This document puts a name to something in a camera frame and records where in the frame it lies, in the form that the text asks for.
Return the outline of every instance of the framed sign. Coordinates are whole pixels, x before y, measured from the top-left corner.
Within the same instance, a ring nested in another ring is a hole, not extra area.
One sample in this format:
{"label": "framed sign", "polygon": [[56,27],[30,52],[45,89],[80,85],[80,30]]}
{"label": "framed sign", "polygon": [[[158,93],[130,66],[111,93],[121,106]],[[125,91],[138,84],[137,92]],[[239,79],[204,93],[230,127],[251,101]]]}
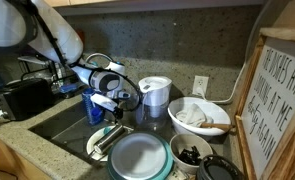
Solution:
{"label": "framed sign", "polygon": [[283,161],[284,153],[295,151],[288,147],[295,138],[295,41],[287,40],[286,33],[277,36],[287,30],[264,30],[277,38],[261,37],[236,114],[249,179],[279,176],[275,172],[290,163]]}

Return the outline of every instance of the napkin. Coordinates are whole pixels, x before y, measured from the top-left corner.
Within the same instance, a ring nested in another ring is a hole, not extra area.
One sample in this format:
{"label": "napkin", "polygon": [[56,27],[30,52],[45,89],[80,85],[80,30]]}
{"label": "napkin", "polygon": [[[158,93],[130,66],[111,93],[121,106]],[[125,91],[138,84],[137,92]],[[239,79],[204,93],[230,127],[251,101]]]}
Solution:
{"label": "napkin", "polygon": [[213,123],[213,119],[201,110],[201,108],[193,103],[189,108],[179,111],[176,114],[176,118],[190,126],[199,127],[201,123]]}

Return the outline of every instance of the electrical outlet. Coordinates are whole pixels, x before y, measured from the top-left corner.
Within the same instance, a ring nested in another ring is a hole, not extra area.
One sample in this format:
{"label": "electrical outlet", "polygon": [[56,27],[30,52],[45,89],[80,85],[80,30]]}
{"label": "electrical outlet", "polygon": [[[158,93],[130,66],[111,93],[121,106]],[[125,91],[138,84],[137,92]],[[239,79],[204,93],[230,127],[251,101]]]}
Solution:
{"label": "electrical outlet", "polygon": [[194,86],[193,86],[193,94],[201,96],[201,93],[199,91],[199,88],[201,88],[204,92],[204,95],[206,94],[207,90],[207,84],[208,84],[208,77],[206,76],[195,76],[194,80]]}

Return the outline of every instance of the dirty dish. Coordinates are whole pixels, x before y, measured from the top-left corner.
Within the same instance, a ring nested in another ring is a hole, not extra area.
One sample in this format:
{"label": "dirty dish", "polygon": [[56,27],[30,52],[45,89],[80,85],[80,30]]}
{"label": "dirty dish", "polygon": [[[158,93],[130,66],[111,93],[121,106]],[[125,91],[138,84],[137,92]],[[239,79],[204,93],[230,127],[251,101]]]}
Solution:
{"label": "dirty dish", "polygon": [[[93,150],[94,150],[94,144],[100,139],[102,138],[106,133],[108,133],[108,131],[106,131],[107,129],[110,130],[112,128],[114,128],[115,126],[108,126],[108,127],[104,127],[100,130],[98,130],[97,132],[95,132],[88,140],[87,142],[87,146],[86,146],[86,151],[87,154],[89,155]],[[104,155],[100,155],[98,153],[93,153],[91,155],[91,158],[95,159],[95,160],[99,160],[100,161],[107,161],[108,156],[105,156],[104,158],[102,158]]]}
{"label": "dirty dish", "polygon": [[170,102],[168,106],[168,114],[172,119],[174,128],[179,134],[197,134],[204,136],[218,136],[226,133],[226,131],[219,128],[199,128],[190,126],[179,121],[175,115],[177,112],[188,109],[192,104],[197,104],[201,110],[213,119],[215,124],[230,125],[230,118],[228,114],[219,106],[212,102],[205,101],[200,98],[183,97]]}
{"label": "dirty dish", "polygon": [[179,159],[181,152],[186,150],[192,150],[195,146],[200,154],[199,158],[202,159],[209,154],[213,154],[213,150],[210,145],[201,137],[193,134],[177,134],[170,140],[170,152],[177,164],[177,167],[188,174],[195,175],[199,165],[190,165]]}
{"label": "dirty dish", "polygon": [[163,142],[149,133],[133,133],[121,139],[112,150],[112,168],[125,179],[150,179],[166,165]]}
{"label": "dirty dish", "polygon": [[150,178],[144,178],[144,177],[127,177],[125,178],[122,174],[118,174],[118,172],[115,171],[113,164],[112,164],[112,159],[115,159],[117,157],[114,157],[115,153],[114,153],[114,147],[117,145],[115,145],[109,152],[109,159],[107,162],[107,169],[109,172],[109,175],[111,177],[111,179],[114,180],[125,180],[125,179],[150,179],[150,180],[164,180],[166,179],[166,177],[168,176],[168,174],[170,173],[172,166],[173,166],[173,157],[170,153],[170,147],[169,144],[162,139],[161,137],[152,134],[152,136],[156,137],[164,146],[166,154],[165,154],[165,162],[162,165],[162,168],[160,169],[159,172],[157,172],[155,175],[153,175]]}

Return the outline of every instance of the gray wall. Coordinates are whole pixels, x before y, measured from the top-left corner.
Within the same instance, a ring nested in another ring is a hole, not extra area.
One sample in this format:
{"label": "gray wall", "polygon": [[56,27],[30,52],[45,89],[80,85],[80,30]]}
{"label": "gray wall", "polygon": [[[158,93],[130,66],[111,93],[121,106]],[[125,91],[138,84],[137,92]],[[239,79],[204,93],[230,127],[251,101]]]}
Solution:
{"label": "gray wall", "polygon": [[[126,66],[135,83],[173,80],[172,97],[190,96],[195,75],[209,76],[208,99],[227,99],[242,67],[260,6],[68,16],[85,33],[85,53],[105,53]],[[15,56],[0,56],[8,82],[22,74]]]}

